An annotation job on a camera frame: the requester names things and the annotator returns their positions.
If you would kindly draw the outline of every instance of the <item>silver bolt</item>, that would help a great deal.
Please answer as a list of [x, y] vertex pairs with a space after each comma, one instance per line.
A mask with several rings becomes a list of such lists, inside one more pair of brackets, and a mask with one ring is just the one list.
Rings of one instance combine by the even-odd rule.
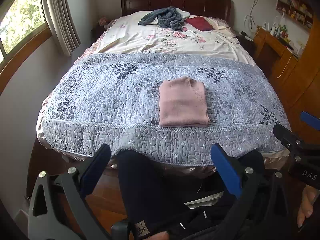
[[276, 177], [279, 178], [279, 179], [282, 178], [282, 173], [279, 172], [279, 171], [277, 171], [277, 172], [276, 172]]
[[69, 174], [73, 174], [73, 173], [75, 173], [76, 172], [76, 167], [70, 167], [69, 169], [68, 169], [68, 173]]
[[43, 178], [45, 175], [46, 175], [45, 171], [41, 171], [41, 172], [39, 173], [39, 177], [40, 177], [40, 178]]
[[248, 174], [252, 174], [252, 173], [253, 173], [253, 168], [251, 168], [251, 167], [246, 167], [246, 168], [244, 169], [244, 171], [245, 171], [246, 173], [248, 173]]

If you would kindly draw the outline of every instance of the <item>pink clothing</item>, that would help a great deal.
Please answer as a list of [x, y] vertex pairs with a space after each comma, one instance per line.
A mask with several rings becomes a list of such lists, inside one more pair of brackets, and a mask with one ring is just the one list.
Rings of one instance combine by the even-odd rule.
[[207, 127], [204, 84], [189, 77], [165, 80], [160, 86], [160, 125]]

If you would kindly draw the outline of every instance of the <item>wooden headboard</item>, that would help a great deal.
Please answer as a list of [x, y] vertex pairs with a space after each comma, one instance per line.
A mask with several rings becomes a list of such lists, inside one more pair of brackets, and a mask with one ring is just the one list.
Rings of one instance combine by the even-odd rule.
[[228, 22], [231, 0], [121, 0], [121, 4], [123, 16], [174, 6], [191, 15], [220, 18]]

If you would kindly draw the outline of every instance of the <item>wooden floor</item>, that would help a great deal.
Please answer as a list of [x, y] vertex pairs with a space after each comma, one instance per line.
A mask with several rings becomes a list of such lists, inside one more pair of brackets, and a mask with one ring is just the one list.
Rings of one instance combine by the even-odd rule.
[[[69, 167], [77, 166], [79, 163], [66, 163], [60, 153], [46, 149], [36, 139], [29, 164], [26, 196], [32, 195], [40, 171], [47, 171], [50, 175], [61, 174], [67, 171]], [[284, 167], [281, 172], [285, 181], [284, 186], [288, 196], [289, 209], [292, 211], [292, 220], [295, 221], [301, 201], [301, 192], [305, 185], [291, 178], [287, 172], [287, 167]], [[98, 221], [109, 232], [114, 223], [126, 218], [117, 170], [105, 169], [93, 193], [87, 196], [86, 200]], [[79, 232], [72, 213], [68, 209], [67, 202], [62, 201], [62, 203], [71, 221], [72, 228]]]

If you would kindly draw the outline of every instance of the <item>foliage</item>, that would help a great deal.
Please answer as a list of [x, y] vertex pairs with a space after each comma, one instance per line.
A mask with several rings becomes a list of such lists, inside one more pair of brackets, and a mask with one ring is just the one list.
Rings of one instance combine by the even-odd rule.
[[40, 0], [14, 1], [0, 24], [0, 38], [6, 53], [44, 23], [40, 8]]

